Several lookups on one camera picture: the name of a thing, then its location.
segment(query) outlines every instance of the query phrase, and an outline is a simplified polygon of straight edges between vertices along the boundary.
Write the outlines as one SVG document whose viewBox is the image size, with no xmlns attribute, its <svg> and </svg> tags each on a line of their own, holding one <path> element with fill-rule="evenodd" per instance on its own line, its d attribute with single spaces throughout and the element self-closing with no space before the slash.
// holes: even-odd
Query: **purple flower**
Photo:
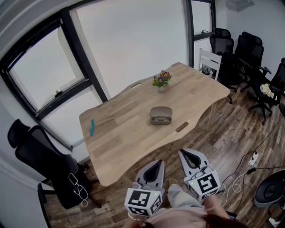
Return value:
<svg viewBox="0 0 285 228">
<path fill-rule="evenodd" d="M 159 82 L 159 83 L 164 83 L 164 78 L 160 76 L 160 77 L 158 78 L 158 82 Z"/>
</svg>

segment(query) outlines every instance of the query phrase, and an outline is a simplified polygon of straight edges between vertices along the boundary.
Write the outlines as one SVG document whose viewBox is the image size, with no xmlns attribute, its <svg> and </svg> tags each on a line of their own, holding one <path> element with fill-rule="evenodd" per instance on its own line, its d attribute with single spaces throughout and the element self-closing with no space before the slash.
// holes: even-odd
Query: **table leg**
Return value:
<svg viewBox="0 0 285 228">
<path fill-rule="evenodd" d="M 210 113 L 210 117 L 209 117 L 209 120 L 208 120 L 208 124 L 207 124 L 207 131 L 209 130 L 209 127 L 211 125 L 211 122 L 212 122 L 212 118 L 213 118 L 213 115 L 216 111 L 216 107 L 217 107 L 217 102 L 215 102 L 214 104 L 212 104 L 212 107 L 211 107 L 211 113 Z"/>
</svg>

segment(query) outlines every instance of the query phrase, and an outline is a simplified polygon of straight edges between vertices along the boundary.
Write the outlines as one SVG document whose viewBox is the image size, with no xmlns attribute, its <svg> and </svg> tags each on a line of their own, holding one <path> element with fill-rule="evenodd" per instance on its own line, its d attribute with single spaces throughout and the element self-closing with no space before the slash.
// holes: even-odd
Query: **power strip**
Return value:
<svg viewBox="0 0 285 228">
<path fill-rule="evenodd" d="M 255 152 L 255 153 L 253 154 L 252 158 L 249 160 L 248 165 L 253 166 L 254 163 L 257 161 L 258 156 L 259 156 L 258 153 Z"/>
</svg>

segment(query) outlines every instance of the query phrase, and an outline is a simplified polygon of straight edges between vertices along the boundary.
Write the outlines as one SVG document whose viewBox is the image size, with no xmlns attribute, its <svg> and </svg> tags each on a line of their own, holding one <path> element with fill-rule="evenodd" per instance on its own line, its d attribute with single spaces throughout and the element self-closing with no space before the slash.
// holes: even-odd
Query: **gray pants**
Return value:
<svg viewBox="0 0 285 228">
<path fill-rule="evenodd" d="M 201 203 L 193 198 L 188 193 L 184 192 L 183 189 L 177 185 L 172 184 L 168 189 L 168 201 L 172 208 L 201 208 L 204 210 L 204 206 Z M 156 214 L 165 211 L 166 208 L 161 208 L 157 210 Z"/>
</svg>

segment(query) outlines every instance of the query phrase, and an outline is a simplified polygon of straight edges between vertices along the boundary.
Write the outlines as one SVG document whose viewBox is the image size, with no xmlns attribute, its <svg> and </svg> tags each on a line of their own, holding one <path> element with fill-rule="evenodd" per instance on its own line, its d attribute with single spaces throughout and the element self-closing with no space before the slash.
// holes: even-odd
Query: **person's leg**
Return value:
<svg viewBox="0 0 285 228">
<path fill-rule="evenodd" d="M 204 209 L 198 200 L 184 192 L 178 184 L 174 183 L 173 179 L 169 181 L 169 184 L 167 197 L 172 208 L 197 207 Z"/>
</svg>

